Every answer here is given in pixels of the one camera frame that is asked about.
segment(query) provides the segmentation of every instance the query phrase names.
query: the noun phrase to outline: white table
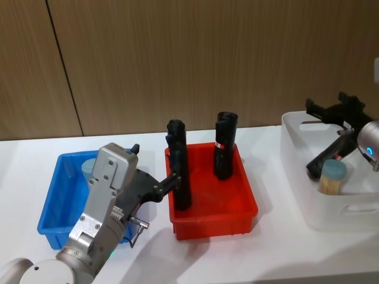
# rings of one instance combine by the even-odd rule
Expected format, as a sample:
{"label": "white table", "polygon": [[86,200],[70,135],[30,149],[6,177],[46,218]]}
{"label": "white table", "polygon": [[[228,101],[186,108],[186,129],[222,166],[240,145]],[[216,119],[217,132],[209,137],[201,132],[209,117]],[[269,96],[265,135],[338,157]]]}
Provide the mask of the white table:
{"label": "white table", "polygon": [[[236,143],[259,207],[250,234],[176,241],[167,197],[148,211],[150,228],[131,249],[118,246],[94,283],[238,283],[379,271],[379,235],[323,233],[301,216],[280,160],[281,127],[241,128]],[[187,142],[214,141],[189,131]],[[16,257],[54,258],[37,232],[58,155],[115,142],[139,143],[139,168],[165,177],[165,133],[0,142],[0,266]]]}

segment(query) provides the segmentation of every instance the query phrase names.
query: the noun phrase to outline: black tool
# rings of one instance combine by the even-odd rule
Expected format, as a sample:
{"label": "black tool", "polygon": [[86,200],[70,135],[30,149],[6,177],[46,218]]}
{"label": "black tool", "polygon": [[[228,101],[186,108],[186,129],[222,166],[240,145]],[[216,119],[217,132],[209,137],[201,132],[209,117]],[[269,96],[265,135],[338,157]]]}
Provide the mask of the black tool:
{"label": "black tool", "polygon": [[232,157],[237,122],[238,115],[232,112],[220,112],[217,116],[213,172],[220,180],[228,179],[233,174]]}
{"label": "black tool", "polygon": [[368,115],[363,113],[365,104],[356,96],[348,96],[340,92],[338,95],[340,104],[328,108],[316,105],[311,99],[307,99],[307,113],[320,119],[325,124],[336,124],[345,131],[327,149],[322,151],[308,165],[307,169],[311,178],[321,177],[322,166],[329,159],[340,159],[346,157],[357,148],[357,137],[363,126],[372,121]]}
{"label": "black tool", "polygon": [[171,173],[181,178],[180,185],[174,190],[174,207],[177,210],[186,210],[192,204],[192,197],[185,124],[181,120],[170,120],[167,131],[166,141],[170,152]]}

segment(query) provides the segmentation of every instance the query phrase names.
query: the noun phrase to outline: blue light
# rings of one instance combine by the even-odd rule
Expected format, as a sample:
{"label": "blue light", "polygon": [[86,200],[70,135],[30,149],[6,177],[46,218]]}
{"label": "blue light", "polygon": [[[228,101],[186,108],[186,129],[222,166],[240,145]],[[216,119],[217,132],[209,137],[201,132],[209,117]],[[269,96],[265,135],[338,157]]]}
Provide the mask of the blue light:
{"label": "blue light", "polygon": [[371,147],[367,147],[367,148],[366,148],[366,151],[367,151],[367,153],[369,153],[370,155],[373,155],[373,154],[374,154],[374,151],[372,150]]}

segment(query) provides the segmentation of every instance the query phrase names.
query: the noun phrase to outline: blue lid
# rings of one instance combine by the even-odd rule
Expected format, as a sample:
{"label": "blue lid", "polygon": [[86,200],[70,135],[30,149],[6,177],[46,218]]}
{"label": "blue lid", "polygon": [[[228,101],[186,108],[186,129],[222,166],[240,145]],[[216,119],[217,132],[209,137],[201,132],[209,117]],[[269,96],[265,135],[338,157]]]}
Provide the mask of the blue lid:
{"label": "blue lid", "polygon": [[344,162],[337,160],[326,160],[322,167],[322,174],[330,180],[343,180],[348,169]]}

